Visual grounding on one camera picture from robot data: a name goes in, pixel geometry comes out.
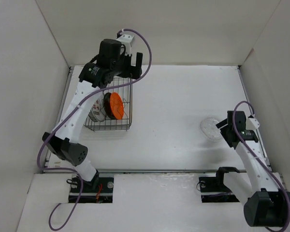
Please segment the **clear plastic dish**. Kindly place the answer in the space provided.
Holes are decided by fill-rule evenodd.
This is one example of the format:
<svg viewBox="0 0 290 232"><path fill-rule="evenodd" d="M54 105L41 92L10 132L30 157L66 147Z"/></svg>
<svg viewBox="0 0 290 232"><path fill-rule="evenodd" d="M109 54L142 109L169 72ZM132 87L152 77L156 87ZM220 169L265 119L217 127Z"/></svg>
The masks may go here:
<svg viewBox="0 0 290 232"><path fill-rule="evenodd" d="M219 121L215 117L207 117L200 122L200 129L203 134L212 142L222 140L220 130L216 127Z"/></svg>

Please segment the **orange plate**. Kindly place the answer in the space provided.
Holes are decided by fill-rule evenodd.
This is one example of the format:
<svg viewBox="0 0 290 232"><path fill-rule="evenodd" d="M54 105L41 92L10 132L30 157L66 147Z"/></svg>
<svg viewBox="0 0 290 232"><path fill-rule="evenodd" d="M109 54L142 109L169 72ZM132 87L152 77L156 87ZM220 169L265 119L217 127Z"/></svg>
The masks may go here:
<svg viewBox="0 0 290 232"><path fill-rule="evenodd" d="M113 92L110 97L110 105L113 115L116 119L121 120L124 116L124 106L120 95Z"/></svg>

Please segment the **black small plate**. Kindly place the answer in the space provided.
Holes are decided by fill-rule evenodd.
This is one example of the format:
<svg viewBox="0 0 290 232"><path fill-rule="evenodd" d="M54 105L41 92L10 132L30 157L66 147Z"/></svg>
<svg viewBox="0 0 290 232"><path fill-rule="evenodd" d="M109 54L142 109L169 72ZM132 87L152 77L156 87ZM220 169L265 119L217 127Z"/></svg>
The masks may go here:
<svg viewBox="0 0 290 232"><path fill-rule="evenodd" d="M111 105L110 105L110 97L111 97L111 93L106 93L104 95L104 98L103 98L103 105L104 105L104 110L106 112L106 115L110 118L110 119L115 119L114 118L114 115L113 115L113 112L112 112L112 109L111 109Z"/></svg>

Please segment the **white plate red characters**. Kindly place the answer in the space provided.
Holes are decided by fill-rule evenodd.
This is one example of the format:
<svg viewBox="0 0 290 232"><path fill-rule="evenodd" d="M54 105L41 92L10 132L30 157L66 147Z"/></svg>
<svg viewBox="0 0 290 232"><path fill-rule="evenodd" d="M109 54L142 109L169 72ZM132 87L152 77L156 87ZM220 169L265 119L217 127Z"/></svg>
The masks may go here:
<svg viewBox="0 0 290 232"><path fill-rule="evenodd" d="M93 122L103 122L106 120L106 112L103 105L103 95L101 95L91 107L92 114L94 116Z"/></svg>

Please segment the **green rimmed white plate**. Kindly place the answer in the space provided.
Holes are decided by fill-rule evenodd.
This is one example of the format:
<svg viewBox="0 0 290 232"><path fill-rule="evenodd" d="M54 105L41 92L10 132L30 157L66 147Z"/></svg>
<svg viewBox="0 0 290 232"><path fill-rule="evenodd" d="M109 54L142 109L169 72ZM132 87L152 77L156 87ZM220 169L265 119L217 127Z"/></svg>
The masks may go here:
<svg viewBox="0 0 290 232"><path fill-rule="evenodd" d="M88 117L91 121L94 121L94 116L92 114L92 111L90 110L89 113L88 113Z"/></svg>

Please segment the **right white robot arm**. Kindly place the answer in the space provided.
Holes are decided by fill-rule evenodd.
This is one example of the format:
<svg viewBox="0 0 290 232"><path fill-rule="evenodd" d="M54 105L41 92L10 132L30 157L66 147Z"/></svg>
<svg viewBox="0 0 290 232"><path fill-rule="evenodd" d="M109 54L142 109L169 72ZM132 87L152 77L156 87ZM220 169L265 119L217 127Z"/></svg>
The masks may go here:
<svg viewBox="0 0 290 232"><path fill-rule="evenodd" d="M255 133L258 121L253 116L246 117L243 111L228 111L227 118L216 127L242 160L249 181L235 167L220 167L214 178L215 187L228 188L236 196L250 227L286 229L290 223L290 192L284 190L264 161Z"/></svg>

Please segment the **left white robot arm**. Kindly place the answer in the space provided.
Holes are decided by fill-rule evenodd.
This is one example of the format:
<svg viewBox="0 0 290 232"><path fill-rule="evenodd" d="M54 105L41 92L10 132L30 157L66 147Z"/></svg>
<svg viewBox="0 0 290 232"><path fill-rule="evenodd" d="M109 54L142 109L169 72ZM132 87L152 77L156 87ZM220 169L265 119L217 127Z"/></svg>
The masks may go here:
<svg viewBox="0 0 290 232"><path fill-rule="evenodd" d="M42 140L53 154L74 167L86 191L98 187L99 173L87 158L88 148L79 144L83 124L95 101L115 76L137 80L142 73L143 54L137 53L136 64L131 64L131 45L134 37L123 34L117 39L104 39L99 53L83 66L74 96L63 119Z"/></svg>

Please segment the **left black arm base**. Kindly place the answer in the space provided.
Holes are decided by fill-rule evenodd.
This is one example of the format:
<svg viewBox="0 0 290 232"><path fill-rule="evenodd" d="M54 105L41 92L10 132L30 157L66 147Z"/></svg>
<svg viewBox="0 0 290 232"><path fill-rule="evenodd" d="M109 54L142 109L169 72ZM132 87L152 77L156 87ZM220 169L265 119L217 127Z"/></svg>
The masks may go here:
<svg viewBox="0 0 290 232"><path fill-rule="evenodd" d="M70 185L68 203L75 203L81 190L81 182L78 177L73 177L66 181ZM91 186L89 182L84 182L84 187L79 199L79 203L112 203L114 190L113 177L100 177L97 184Z"/></svg>

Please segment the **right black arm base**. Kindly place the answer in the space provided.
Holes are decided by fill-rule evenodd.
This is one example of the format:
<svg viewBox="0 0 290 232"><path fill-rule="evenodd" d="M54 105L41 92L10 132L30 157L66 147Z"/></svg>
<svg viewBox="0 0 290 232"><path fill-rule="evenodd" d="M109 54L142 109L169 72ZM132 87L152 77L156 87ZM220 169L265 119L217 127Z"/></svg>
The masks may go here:
<svg viewBox="0 0 290 232"><path fill-rule="evenodd" d="M201 193L202 203L238 203L229 188L219 184L215 176L200 176L196 186Z"/></svg>

